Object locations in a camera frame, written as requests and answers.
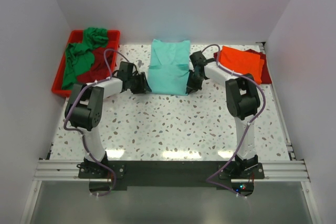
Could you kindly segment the teal t shirt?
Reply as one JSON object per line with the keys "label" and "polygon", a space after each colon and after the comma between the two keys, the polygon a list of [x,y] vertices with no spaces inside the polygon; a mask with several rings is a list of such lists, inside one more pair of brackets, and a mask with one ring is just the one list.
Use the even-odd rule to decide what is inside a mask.
{"label": "teal t shirt", "polygon": [[148,69],[148,84],[152,93],[187,95],[191,42],[153,40]]}

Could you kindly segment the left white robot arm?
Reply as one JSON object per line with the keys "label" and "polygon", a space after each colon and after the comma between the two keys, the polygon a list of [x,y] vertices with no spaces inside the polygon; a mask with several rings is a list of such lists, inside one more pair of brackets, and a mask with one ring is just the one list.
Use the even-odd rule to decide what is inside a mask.
{"label": "left white robot arm", "polygon": [[72,87],[65,109],[64,130],[78,132],[85,150],[85,161],[92,162],[90,171],[97,178],[108,174],[107,153],[102,146],[98,125],[103,114],[104,99],[125,91],[150,93],[144,72],[135,64],[123,61],[119,69],[101,80],[77,83]]}

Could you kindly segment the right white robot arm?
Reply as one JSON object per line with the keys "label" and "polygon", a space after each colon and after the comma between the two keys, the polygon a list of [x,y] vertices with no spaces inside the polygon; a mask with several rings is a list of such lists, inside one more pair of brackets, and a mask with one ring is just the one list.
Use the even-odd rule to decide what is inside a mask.
{"label": "right white robot arm", "polygon": [[233,154],[234,173],[246,178],[258,164],[255,150],[254,120],[266,106],[266,100],[260,101],[260,86],[254,77],[241,74],[224,67],[216,59],[207,59],[201,51],[190,55],[193,69],[189,71],[186,93],[195,93],[202,89],[204,80],[212,79],[225,87],[226,105],[235,120],[237,147]]}

